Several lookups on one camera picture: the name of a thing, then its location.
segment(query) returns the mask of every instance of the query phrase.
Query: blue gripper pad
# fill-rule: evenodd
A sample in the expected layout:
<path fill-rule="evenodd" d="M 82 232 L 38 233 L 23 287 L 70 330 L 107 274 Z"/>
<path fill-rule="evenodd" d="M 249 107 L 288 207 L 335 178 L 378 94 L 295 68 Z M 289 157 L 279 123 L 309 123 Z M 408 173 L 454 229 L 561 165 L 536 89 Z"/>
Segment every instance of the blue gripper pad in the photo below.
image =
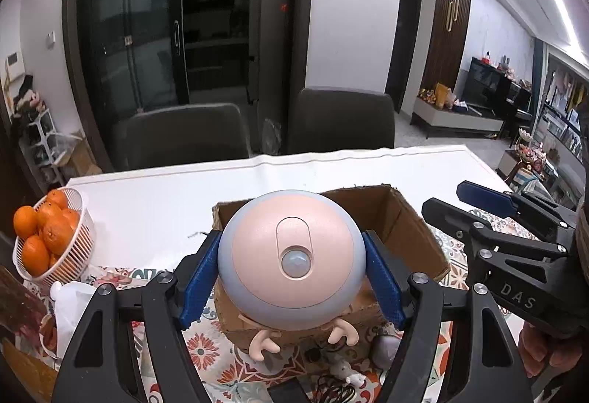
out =
<path fill-rule="evenodd" d="M 458 184 L 456 195 L 461 202 L 478 207 L 501 219 L 512 217 L 517 213 L 517 208 L 509 195 L 467 180 Z"/>
<path fill-rule="evenodd" d="M 220 233 L 215 238 L 186 287 L 186 291 L 184 292 L 184 308 L 178 318 L 183 330 L 188 329 L 192 322 L 195 322 L 201 317 L 202 310 L 207 305 L 208 297 L 211 295 L 211 290 L 219 275 L 217 253 L 219 252 L 221 235 Z"/>
<path fill-rule="evenodd" d="M 372 239 L 366 232 L 362 233 L 366 247 L 366 275 L 381 306 L 385 318 L 396 328 L 403 328 L 405 314 L 401 308 L 401 291 L 381 256 L 376 250 Z"/>

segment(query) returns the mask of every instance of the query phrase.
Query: patterned tablecloth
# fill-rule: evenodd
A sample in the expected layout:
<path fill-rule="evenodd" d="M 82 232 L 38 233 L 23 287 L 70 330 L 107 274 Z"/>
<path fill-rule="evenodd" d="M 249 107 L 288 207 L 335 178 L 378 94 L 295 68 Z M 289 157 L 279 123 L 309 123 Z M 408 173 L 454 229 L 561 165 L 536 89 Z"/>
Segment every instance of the patterned tablecloth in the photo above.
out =
<path fill-rule="evenodd" d="M 490 221 L 494 230 L 535 238 L 511 219 L 499 219 L 480 210 L 471 212 Z M 450 273 L 441 284 L 467 289 L 468 268 L 466 256 L 462 250 L 463 244 L 438 229 L 431 227 L 431 230 L 451 264 Z M 144 285 L 161 270 L 163 269 L 98 268 L 90 265 L 81 280 L 94 286 L 111 282 L 117 288 L 123 289 Z M 29 282 L 27 284 L 31 290 L 39 294 L 38 288 Z M 51 300 L 48 297 L 41 297 L 48 309 L 51 310 Z M 502 311 L 505 318 L 510 317 L 509 312 L 504 309 Z M 213 403 L 271 403 L 272 400 L 266 388 L 292 377 L 298 377 L 307 394 L 312 396 L 317 378 L 327 371 L 328 360 L 335 354 L 346 358 L 355 370 L 367 376 L 364 386 L 357 392 L 355 402 L 371 403 L 378 395 L 381 383 L 386 376 L 386 372 L 374 368 L 368 358 L 370 342 L 382 330 L 389 334 L 401 335 L 392 325 L 388 324 L 382 329 L 380 327 L 368 329 L 360 335 L 360 342 L 354 347 L 348 347 L 342 343 L 331 345 L 326 341 L 307 340 L 294 347 L 284 348 L 280 354 L 272 355 L 266 352 L 266 359 L 262 363 L 257 363 L 234 346 L 221 332 L 213 294 L 211 294 L 201 320 L 193 323 L 190 329 L 184 332 L 184 339 L 194 366 L 198 370 Z M 149 403 L 161 403 L 163 398 L 159 392 L 149 358 L 143 323 L 133 323 L 133 333 L 148 401 Z M 451 333 L 452 323 L 443 323 L 429 384 L 433 384 L 444 375 Z M 21 349 L 28 352 L 34 351 L 31 348 L 26 348 L 25 340 L 20 339 L 20 342 Z M 313 348 L 320 349 L 322 354 L 323 358 L 318 363 L 312 363 L 306 358 L 309 350 Z M 47 364 L 54 364 L 48 357 L 39 357 Z"/>

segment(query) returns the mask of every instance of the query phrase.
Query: cardboard carton on floor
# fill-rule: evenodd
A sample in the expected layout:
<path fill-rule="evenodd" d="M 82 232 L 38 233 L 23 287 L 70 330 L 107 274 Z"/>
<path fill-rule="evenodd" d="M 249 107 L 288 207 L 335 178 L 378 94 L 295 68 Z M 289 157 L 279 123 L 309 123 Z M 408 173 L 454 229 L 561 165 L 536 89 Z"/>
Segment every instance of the cardboard carton on floor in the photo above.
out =
<path fill-rule="evenodd" d="M 410 271 L 424 272 L 438 282 L 449 272 L 446 257 L 428 226 L 397 189 L 383 184 L 341 188 L 323 192 L 322 195 L 345 209 L 360 231 L 374 230 L 392 254 L 403 259 Z M 247 202 L 242 200 L 217 204 L 213 208 L 213 228 L 223 230 L 231 217 Z M 248 327 L 238 318 L 239 309 L 233 305 L 219 280 L 215 284 L 214 294 L 221 330 L 232 343 L 247 350 L 258 330 Z M 368 279 L 364 279 L 360 292 L 344 315 L 359 333 L 364 327 L 380 325 L 384 321 Z M 330 329 L 321 328 L 282 332 L 281 337 L 273 340 L 283 348 L 307 337 L 327 338 L 330 332 Z"/>

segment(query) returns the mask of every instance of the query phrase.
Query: door handle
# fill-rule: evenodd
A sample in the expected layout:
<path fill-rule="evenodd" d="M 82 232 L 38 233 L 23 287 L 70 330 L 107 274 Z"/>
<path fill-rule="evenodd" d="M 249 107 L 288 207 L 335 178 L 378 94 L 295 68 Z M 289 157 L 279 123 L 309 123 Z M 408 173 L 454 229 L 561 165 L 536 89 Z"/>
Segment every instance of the door handle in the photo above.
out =
<path fill-rule="evenodd" d="M 180 23 L 178 21 L 174 21 L 174 50 L 176 51 L 176 55 L 180 55 Z"/>
<path fill-rule="evenodd" d="M 446 18 L 446 31 L 452 32 L 452 23 L 454 22 L 453 19 L 453 9 L 454 9 L 454 1 L 450 1 L 450 5 L 448 6 L 448 17 Z"/>
<path fill-rule="evenodd" d="M 460 8 L 460 0 L 454 0 L 454 22 L 458 20 L 458 9 Z"/>

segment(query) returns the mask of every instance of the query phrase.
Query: tiled floor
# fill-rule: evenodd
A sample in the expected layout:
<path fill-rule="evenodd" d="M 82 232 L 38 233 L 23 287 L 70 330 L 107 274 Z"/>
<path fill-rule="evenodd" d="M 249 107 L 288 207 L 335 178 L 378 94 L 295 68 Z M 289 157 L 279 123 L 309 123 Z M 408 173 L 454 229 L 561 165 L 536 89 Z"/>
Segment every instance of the tiled floor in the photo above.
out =
<path fill-rule="evenodd" d="M 414 147 L 416 145 L 464 144 L 491 169 L 499 165 L 503 152 L 509 148 L 509 141 L 487 139 L 485 137 L 430 137 L 417 126 L 411 126 L 407 116 L 395 114 L 395 147 Z"/>

